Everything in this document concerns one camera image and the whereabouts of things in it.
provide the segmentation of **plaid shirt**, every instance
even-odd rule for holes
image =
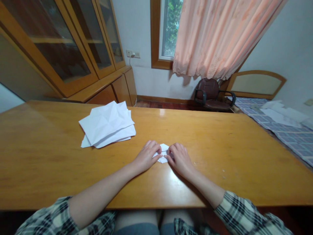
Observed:
[[[59,198],[55,204],[35,212],[28,218],[16,234],[113,234],[115,227],[114,211],[106,212],[79,230],[69,214],[68,200],[70,197]],[[226,192],[222,203],[215,213],[224,222],[231,234],[292,234],[284,223],[273,214],[261,215],[250,200]],[[197,235],[182,219],[174,220],[176,235]],[[217,234],[207,224],[200,228],[201,234]]]

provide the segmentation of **baseboard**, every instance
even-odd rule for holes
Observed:
[[[166,102],[166,103],[180,103],[180,104],[195,104],[194,100],[180,100],[180,99],[172,99],[172,98],[156,97],[156,96],[137,95],[137,100],[138,101]]]

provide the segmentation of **bed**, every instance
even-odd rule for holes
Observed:
[[[277,123],[254,108],[261,107],[273,99],[285,82],[284,77],[269,71],[234,73],[227,87],[227,90],[233,91],[237,96],[232,110],[253,118],[296,158],[313,170],[313,130],[305,126],[296,128]],[[226,96],[225,99],[232,101],[231,96]]]

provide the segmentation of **green leaves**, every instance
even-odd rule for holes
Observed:
[[[181,0],[168,1],[164,55],[174,56],[182,6],[183,2]]]

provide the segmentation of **white wall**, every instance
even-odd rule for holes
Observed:
[[[289,0],[240,71],[268,70],[287,82],[275,100],[313,118],[313,1]]]
[[[200,77],[177,76],[169,70],[151,68],[150,1],[113,0],[116,21],[126,64],[126,50],[140,52],[140,59],[132,58],[131,66],[138,95],[174,99],[192,99]]]
[[[126,49],[141,54],[140,59],[131,59],[138,95],[191,99],[200,77],[189,79],[151,68],[150,1],[113,0],[113,5],[124,55]],[[313,108],[303,102],[313,98],[312,9],[312,0],[289,0],[241,68],[284,76],[288,82],[276,98],[310,116]]]
[[[13,94],[0,83],[0,113],[24,103],[22,99]]]

